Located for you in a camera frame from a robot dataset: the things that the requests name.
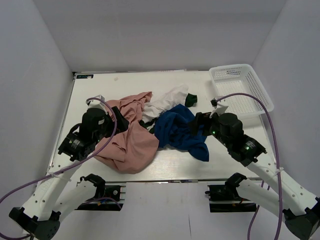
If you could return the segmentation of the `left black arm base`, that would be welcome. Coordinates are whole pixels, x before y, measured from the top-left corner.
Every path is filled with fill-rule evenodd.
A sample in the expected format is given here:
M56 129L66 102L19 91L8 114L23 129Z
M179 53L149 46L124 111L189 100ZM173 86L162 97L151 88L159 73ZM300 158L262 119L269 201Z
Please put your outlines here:
M98 201L86 201L81 204L77 211L105 211L119 212L125 202L126 184L113 183L105 185L104 196Z

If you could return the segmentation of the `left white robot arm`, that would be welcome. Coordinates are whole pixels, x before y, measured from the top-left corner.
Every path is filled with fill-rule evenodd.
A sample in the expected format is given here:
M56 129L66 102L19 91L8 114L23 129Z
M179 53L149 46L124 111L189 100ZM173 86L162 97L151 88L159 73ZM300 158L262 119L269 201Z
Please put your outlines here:
M32 196L21 207L12 208L9 217L32 237L50 240L66 216L81 204L105 200L106 182L93 173L82 176L65 196L61 193L80 164L98 152L96 145L103 138L111 140L125 132L128 126L129 121L116 106L109 111L99 105L89 107L58 148L58 154L67 155L67 159L55 163Z

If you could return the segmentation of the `small teal label sticker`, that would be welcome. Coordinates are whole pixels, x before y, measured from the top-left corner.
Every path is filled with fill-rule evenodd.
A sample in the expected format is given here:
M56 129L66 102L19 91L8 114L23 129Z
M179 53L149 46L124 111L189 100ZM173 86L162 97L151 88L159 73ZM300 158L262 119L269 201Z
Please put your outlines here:
M76 79L92 79L93 77L93 74L78 74Z

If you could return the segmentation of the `dark green t shirt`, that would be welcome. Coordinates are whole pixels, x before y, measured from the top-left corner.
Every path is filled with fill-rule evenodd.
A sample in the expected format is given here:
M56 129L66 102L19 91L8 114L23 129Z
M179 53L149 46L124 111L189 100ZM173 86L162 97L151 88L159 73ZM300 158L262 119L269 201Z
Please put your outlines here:
M187 108L193 107L196 103L198 102L198 96L195 94L188 94L185 98L185 103L184 105Z

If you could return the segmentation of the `pink t shirt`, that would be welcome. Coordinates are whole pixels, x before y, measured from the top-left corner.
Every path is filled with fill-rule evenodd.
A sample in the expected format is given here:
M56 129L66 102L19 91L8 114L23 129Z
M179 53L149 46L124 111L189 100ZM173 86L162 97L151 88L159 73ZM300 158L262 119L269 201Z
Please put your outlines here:
M154 159L159 146L155 135L142 127L144 106L153 93L141 92L119 100L109 100L111 107L117 107L128 120L128 129L116 134L110 143L94 158L111 169L123 174L136 174L146 168Z

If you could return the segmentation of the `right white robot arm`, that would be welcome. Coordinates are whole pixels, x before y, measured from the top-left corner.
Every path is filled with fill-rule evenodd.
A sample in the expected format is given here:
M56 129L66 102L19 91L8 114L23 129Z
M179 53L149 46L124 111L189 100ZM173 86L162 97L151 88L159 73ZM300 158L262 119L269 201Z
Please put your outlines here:
M308 240L320 226L320 199L298 184L267 154L257 140L246 135L243 123L233 113L201 113L188 123L193 135L215 137L232 159L258 175L272 188L259 187L235 173L224 184L226 195L250 200L274 215L284 217L287 229L300 240Z

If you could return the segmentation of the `white plastic basket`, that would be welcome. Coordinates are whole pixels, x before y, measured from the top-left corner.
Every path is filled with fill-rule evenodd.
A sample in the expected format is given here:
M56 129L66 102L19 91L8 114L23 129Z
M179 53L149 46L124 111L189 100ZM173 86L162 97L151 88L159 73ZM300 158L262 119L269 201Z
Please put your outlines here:
M234 93L244 93L259 99L270 113L274 104L264 88L258 75L249 64L232 64L212 67L208 71L213 83L214 95L227 96ZM226 99L228 112L236 114L241 119L254 118L265 111L254 99L236 95Z

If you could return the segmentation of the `white t shirt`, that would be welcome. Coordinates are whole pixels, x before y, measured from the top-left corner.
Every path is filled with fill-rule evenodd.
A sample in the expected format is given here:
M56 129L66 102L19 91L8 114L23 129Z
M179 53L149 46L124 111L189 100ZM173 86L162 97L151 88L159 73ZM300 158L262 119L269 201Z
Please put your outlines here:
M144 123L151 122L175 106L179 104L184 105L189 93L188 90L189 87L186 84L182 84L174 87L156 100L145 103L141 120Z

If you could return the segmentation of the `blue t shirt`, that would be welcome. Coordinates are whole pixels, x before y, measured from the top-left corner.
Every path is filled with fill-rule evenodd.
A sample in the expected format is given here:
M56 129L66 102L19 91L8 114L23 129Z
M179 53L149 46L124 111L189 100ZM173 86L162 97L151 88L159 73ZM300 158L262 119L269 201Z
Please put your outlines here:
M163 113L156 121L154 135L159 140L159 147L169 145L180 151L187 151L195 159L208 162L209 150L205 143L207 137L202 135L202 127L196 135L188 125L195 116L184 105L178 104Z

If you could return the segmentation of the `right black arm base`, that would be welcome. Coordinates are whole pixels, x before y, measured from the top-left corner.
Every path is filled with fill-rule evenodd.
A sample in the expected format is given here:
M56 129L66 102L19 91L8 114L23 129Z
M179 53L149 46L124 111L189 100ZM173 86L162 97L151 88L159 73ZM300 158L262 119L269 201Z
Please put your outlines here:
M208 185L204 194L211 213L249 213L257 209L255 203L232 193L222 184Z

